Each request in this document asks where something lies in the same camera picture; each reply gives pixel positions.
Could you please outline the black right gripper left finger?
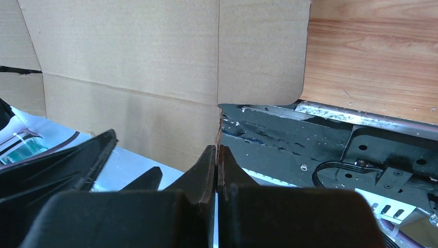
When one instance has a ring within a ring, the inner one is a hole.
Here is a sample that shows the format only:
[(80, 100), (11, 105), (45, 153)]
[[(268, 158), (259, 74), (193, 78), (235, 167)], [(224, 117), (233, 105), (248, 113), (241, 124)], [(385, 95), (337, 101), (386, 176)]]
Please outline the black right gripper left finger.
[(216, 147), (161, 191), (67, 191), (42, 208), (22, 247), (212, 247)]

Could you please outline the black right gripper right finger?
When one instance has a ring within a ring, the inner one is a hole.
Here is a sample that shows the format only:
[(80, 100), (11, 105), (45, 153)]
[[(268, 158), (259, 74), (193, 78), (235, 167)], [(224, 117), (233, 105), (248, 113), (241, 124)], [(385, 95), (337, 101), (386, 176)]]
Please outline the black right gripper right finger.
[(227, 146), (217, 153), (220, 247), (384, 247), (365, 199), (349, 190), (259, 185)]

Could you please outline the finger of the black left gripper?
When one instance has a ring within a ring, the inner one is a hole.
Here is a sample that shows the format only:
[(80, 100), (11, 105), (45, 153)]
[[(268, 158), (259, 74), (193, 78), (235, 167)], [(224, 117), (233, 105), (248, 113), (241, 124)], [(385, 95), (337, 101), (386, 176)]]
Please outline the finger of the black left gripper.
[(88, 192), (118, 140), (109, 129), (77, 146), (1, 170), (1, 247), (18, 247), (55, 194)]
[(162, 177), (161, 169), (158, 166), (154, 166), (122, 188), (121, 191), (157, 191)]

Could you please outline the brown cardboard box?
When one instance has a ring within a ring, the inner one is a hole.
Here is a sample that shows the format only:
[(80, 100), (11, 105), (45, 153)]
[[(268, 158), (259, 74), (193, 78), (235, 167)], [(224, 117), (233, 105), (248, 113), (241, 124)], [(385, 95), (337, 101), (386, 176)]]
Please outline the brown cardboard box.
[(1, 1), (1, 98), (187, 170), (220, 104), (303, 91), (311, 1)]

